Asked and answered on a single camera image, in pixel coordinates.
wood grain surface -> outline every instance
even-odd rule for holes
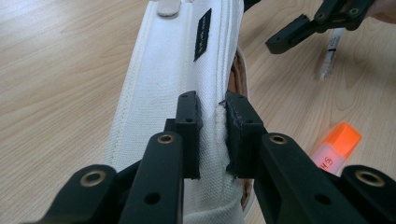
[[[340,121],[362,140],[347,164],[396,178],[396,26],[344,32],[318,80],[330,32],[281,55],[264,42],[318,0],[264,0],[239,45],[251,103],[270,132],[310,154]],[[75,171],[100,163],[147,1],[0,0],[0,223],[41,218]],[[247,223],[263,223],[260,207]]]

black label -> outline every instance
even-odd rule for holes
[[[197,39],[195,41],[195,55],[194,61],[197,61],[203,55],[207,48],[207,39],[209,38],[210,17],[212,15],[212,8],[210,8],[205,15],[198,22]]]

plastic pen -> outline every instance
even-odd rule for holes
[[[340,41],[341,34],[344,32],[344,28],[336,28],[332,33],[332,39],[330,40],[329,46],[327,47],[326,56],[323,64],[320,67],[320,80],[332,73],[332,63],[334,61],[335,51],[337,50],[338,42]]]

